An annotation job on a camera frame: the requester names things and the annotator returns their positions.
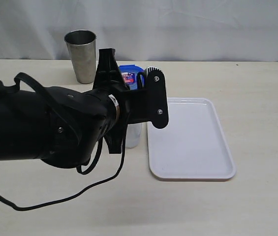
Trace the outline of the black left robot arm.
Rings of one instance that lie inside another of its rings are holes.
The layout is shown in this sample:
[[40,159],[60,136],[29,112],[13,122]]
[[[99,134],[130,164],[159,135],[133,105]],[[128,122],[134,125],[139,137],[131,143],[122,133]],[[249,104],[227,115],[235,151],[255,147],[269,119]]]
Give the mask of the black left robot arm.
[[93,88],[86,92],[44,87],[23,72],[12,86],[0,81],[0,161],[40,159],[76,168],[89,163],[102,141],[120,154],[129,124],[162,129],[169,121],[163,72],[148,67],[143,77],[140,88],[130,89],[108,48],[99,51]]

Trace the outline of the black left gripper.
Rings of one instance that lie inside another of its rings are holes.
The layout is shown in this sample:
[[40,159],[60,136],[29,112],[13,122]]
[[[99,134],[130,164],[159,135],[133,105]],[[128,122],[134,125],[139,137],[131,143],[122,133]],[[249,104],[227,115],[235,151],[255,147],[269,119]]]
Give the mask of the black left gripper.
[[169,122],[165,76],[162,71],[148,74],[147,85],[130,90],[115,60],[115,49],[99,50],[99,59],[93,84],[113,95],[119,105],[119,118],[104,134],[110,154],[119,154],[125,145],[125,132],[129,124],[151,122],[163,129]]

